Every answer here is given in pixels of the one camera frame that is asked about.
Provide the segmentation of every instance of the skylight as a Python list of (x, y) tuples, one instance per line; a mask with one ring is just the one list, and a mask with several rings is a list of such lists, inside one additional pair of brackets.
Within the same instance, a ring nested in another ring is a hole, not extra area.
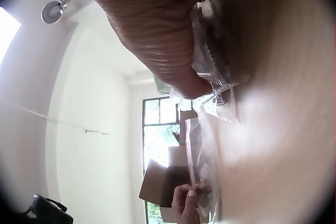
[(0, 65), (21, 24), (0, 7)]

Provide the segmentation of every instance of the fingernail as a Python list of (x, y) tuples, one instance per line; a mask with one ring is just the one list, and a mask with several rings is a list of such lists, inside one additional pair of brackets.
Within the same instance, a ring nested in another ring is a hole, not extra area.
[(190, 197), (196, 197), (197, 196), (197, 192), (195, 191), (195, 190), (189, 190), (189, 192), (188, 192), (188, 195), (190, 196)]

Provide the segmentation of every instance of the cardboard box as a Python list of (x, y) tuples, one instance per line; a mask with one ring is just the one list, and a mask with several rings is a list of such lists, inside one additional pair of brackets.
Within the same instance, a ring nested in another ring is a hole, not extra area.
[(186, 145), (186, 120), (196, 117), (197, 113), (194, 110), (180, 112), (180, 145)]
[[(171, 208), (174, 189), (179, 185), (191, 184), (186, 147), (169, 147), (168, 158), (168, 167), (149, 160), (139, 198), (159, 205), (164, 222), (176, 223), (177, 218)], [(209, 215), (204, 217), (199, 210), (198, 213), (201, 223), (209, 222)]]

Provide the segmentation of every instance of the hand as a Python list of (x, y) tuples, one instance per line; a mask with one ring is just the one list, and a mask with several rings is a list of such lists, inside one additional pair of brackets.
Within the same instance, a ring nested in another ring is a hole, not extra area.
[(187, 98), (211, 93), (191, 67), (192, 6), (201, 0), (95, 0), (123, 45), (159, 79)]
[(175, 187), (172, 208), (177, 215), (178, 224), (200, 224), (196, 210), (198, 203), (197, 191), (190, 185)]

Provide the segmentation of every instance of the window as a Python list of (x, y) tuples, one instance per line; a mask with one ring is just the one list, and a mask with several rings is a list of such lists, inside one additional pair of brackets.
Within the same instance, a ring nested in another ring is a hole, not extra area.
[[(173, 133), (180, 134), (180, 110), (192, 109), (190, 100), (177, 105), (169, 97), (143, 101), (143, 160), (144, 171), (149, 159), (168, 166), (168, 147), (178, 146)], [(162, 224), (160, 208), (146, 202), (148, 224)]]
[(0, 65), (21, 24), (0, 7)]

